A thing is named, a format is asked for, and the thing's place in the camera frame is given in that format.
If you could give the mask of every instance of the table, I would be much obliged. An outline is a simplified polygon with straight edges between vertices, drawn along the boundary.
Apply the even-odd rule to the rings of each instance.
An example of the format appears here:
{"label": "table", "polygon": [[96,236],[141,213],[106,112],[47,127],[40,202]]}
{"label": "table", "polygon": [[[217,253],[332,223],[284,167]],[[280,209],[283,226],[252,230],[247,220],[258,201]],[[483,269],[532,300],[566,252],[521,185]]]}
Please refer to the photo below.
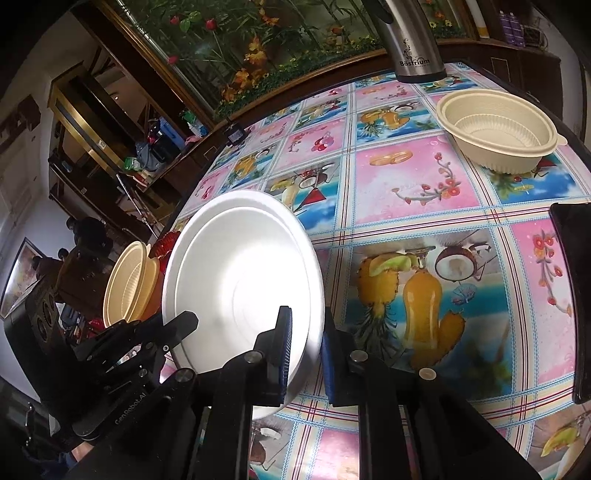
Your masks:
{"label": "table", "polygon": [[[251,125],[173,230],[230,190],[280,199],[310,235],[337,325],[390,365],[433,367],[542,478],[559,478],[591,436],[591,403],[571,399],[573,301],[548,208],[591,200],[591,173],[568,146],[523,175],[464,158],[437,102],[502,88],[462,63],[446,68],[436,83],[383,74],[335,87]],[[318,367],[253,435],[260,479],[358,477],[356,408],[329,405]]]}

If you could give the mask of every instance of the framed picture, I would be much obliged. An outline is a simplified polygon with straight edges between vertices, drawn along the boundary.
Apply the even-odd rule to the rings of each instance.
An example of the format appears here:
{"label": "framed picture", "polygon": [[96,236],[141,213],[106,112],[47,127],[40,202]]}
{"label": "framed picture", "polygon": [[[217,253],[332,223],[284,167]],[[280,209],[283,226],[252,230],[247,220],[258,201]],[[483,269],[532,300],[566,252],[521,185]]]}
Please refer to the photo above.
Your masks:
{"label": "framed picture", "polygon": [[35,269],[31,261],[33,257],[45,257],[35,245],[33,245],[28,238],[22,241],[21,247],[18,249],[18,253],[12,268],[4,292],[2,293],[2,300],[0,300],[0,317],[4,320],[10,312],[12,306],[21,297],[23,292],[31,286],[36,280]]}

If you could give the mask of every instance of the bowl rim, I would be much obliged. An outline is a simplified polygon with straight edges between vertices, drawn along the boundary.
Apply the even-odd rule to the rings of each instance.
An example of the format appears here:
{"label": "bowl rim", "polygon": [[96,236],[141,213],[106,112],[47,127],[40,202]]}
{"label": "bowl rim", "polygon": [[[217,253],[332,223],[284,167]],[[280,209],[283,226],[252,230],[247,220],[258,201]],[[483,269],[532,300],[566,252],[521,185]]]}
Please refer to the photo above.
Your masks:
{"label": "bowl rim", "polygon": [[[450,108],[454,101],[464,96],[496,96],[502,97],[505,100],[512,101],[520,104],[522,107],[529,109],[534,115],[540,118],[546,125],[548,132],[550,133],[550,139],[543,145],[537,147],[509,147],[506,145],[500,145],[494,142],[481,140],[474,137],[473,135],[467,134],[460,128],[456,127],[447,119],[446,111]],[[454,137],[458,137],[460,140],[469,144],[475,145],[485,150],[493,151],[503,155],[511,155],[514,157],[543,157],[556,150],[556,146],[559,144],[561,135],[558,134],[554,122],[546,115],[540,108],[536,107],[533,103],[527,100],[513,95],[508,92],[501,92],[500,90],[490,90],[482,88],[474,88],[468,90],[461,90],[459,92],[448,93],[445,97],[441,98],[437,103],[437,120],[441,126]]]}
{"label": "bowl rim", "polygon": [[[320,344],[322,342],[322,334],[324,331],[324,282],[312,242],[303,225],[288,207],[286,207],[275,197],[256,190],[238,190],[234,192],[227,192],[213,198],[204,206],[202,206],[195,214],[193,214],[193,217],[183,228],[183,231],[174,244],[174,248],[168,262],[166,274],[164,276],[162,295],[162,313],[164,323],[170,321],[175,315],[174,296],[176,290],[176,281],[178,279],[178,271],[184,257],[184,252],[190,245],[191,240],[199,231],[191,232],[191,226],[198,222],[199,219],[201,219],[204,215],[208,215],[208,213],[210,214],[212,209],[218,209],[220,205],[223,205],[224,203],[232,204],[232,208],[240,206],[252,207],[254,204],[259,204],[260,206],[266,207],[262,209],[263,211],[267,213],[269,213],[269,210],[272,211],[272,214],[277,218],[278,221],[283,223],[283,225],[293,237],[294,242],[300,251],[302,261],[304,262],[304,268],[306,269],[309,282],[310,321],[306,343],[304,344],[304,350],[302,352],[301,358],[297,360],[297,365],[294,368],[293,374],[290,375],[290,378],[288,379],[285,404],[281,405],[280,407],[253,407],[252,418],[260,419],[280,411],[285,405],[290,403],[299,393],[301,386],[303,386],[301,376],[305,374],[307,379],[307,377],[311,374],[311,372],[300,371],[300,365],[302,364],[302,360],[305,356],[308,358],[317,358],[320,352]],[[314,323],[312,321],[313,318],[318,318],[319,321]],[[194,368],[189,362],[185,351],[183,350],[182,343],[179,343],[179,345],[173,349],[173,358],[179,367]]]}

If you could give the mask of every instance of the orange flower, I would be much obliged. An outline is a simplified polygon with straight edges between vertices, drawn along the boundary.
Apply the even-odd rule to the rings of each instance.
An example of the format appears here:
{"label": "orange flower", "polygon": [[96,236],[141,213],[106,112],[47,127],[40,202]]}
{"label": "orange flower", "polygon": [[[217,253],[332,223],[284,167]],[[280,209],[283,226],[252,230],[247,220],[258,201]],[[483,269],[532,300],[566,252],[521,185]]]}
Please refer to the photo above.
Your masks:
{"label": "orange flower", "polygon": [[258,35],[255,35],[248,44],[248,50],[255,51],[260,49],[262,49],[261,39],[258,37]]}
{"label": "orange flower", "polygon": [[252,77],[252,84],[256,85],[259,80],[261,80],[264,76],[264,74],[266,74],[267,72],[264,69],[256,69],[253,70],[251,73],[251,77]]}
{"label": "orange flower", "polygon": [[239,84],[241,89],[249,88],[251,85],[251,81],[249,79],[249,76],[250,75],[246,71],[246,69],[240,69],[234,75],[233,82]]}
{"label": "orange flower", "polygon": [[233,102],[236,98],[237,91],[232,87],[226,87],[222,90],[222,97],[227,102]]}
{"label": "orange flower", "polygon": [[247,53],[244,57],[245,60],[248,60],[251,64],[262,66],[267,61],[267,54],[259,50],[256,53]]}
{"label": "orange flower", "polygon": [[262,20],[264,23],[266,23],[267,25],[269,25],[270,27],[274,27],[275,25],[277,25],[279,23],[279,19],[277,17],[268,17],[266,15],[262,16]]}

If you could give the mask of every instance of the white plate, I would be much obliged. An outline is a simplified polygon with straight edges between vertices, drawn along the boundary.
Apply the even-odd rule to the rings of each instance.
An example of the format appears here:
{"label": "white plate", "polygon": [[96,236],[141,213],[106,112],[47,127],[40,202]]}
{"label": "white plate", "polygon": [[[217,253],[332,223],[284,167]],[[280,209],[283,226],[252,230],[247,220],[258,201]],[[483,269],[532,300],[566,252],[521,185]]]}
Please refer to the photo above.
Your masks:
{"label": "white plate", "polygon": [[[211,200],[183,229],[164,279],[164,323],[185,310],[199,318],[197,330],[174,349],[178,365],[221,368],[275,326],[281,305],[293,311],[287,404],[310,375],[322,341],[316,253],[291,210],[272,196],[240,190]],[[281,408],[254,407],[253,418]]]}

